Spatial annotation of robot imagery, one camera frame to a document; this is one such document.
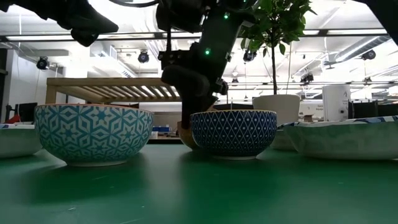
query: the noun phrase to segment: navy diamond patterned bowl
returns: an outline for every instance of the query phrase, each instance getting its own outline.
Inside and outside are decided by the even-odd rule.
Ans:
[[[107,105],[42,105],[35,128],[49,153],[70,166],[122,164],[148,142],[154,115]]]
[[[254,159],[275,138],[273,111],[228,110],[191,115],[192,135],[198,146],[220,159]]]

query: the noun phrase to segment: wooden slats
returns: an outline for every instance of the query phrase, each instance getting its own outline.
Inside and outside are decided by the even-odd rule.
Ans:
[[[46,103],[55,103],[57,92],[96,103],[181,100],[160,78],[48,78]]]

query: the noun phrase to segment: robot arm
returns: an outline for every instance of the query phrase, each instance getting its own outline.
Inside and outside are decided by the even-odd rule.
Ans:
[[[140,7],[142,4],[121,3]],[[158,27],[166,30],[168,47],[159,54],[164,72],[162,81],[173,85],[182,99],[182,128],[189,128],[190,115],[206,111],[225,95],[228,85],[221,78],[242,25],[255,18],[247,12],[257,0],[161,0],[157,6]],[[95,11],[87,0],[3,0],[0,10],[12,4],[34,11],[42,19],[53,19],[81,45],[90,46],[99,34],[117,32],[118,26]],[[171,28],[201,32],[190,50],[171,51]]]

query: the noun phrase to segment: plant stem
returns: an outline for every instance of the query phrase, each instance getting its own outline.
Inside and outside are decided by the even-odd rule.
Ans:
[[[275,47],[271,47],[271,59],[272,59],[272,79],[274,83],[274,95],[276,95],[277,85],[276,85],[276,68],[275,68]]]

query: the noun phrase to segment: green tabletop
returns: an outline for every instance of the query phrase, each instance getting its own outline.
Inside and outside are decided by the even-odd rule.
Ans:
[[[0,160],[0,223],[395,223],[398,161],[267,150],[219,161],[147,145],[128,164],[73,168],[45,151]]]

